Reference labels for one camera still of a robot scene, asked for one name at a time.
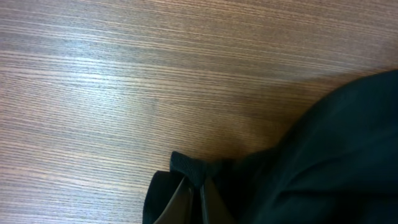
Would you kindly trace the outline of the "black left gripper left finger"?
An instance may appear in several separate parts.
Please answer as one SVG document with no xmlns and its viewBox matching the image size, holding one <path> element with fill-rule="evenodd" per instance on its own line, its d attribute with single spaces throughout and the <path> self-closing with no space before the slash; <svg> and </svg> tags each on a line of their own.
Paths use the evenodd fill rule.
<svg viewBox="0 0 398 224">
<path fill-rule="evenodd" d="M 193 186 L 184 177 L 154 224 L 190 224 L 192 202 Z"/>
</svg>

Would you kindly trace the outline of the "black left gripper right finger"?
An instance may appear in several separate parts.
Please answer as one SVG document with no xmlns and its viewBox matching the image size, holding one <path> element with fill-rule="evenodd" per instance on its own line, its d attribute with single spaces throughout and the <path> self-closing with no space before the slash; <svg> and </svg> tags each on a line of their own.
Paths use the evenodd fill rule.
<svg viewBox="0 0 398 224">
<path fill-rule="evenodd" d="M 202 185 L 200 198 L 204 224 L 236 224 L 211 178 Z"/>
</svg>

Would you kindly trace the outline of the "black shorts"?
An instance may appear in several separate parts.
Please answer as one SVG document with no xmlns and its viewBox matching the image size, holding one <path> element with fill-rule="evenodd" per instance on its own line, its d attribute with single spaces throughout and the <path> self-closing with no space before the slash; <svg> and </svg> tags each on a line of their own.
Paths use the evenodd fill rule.
<svg viewBox="0 0 398 224">
<path fill-rule="evenodd" d="M 397 72 L 348 83 L 314 104 L 270 149 L 205 162 L 179 152 L 154 174 L 142 221 L 154 223 L 181 180 L 214 182 L 236 223 L 396 223 Z"/>
</svg>

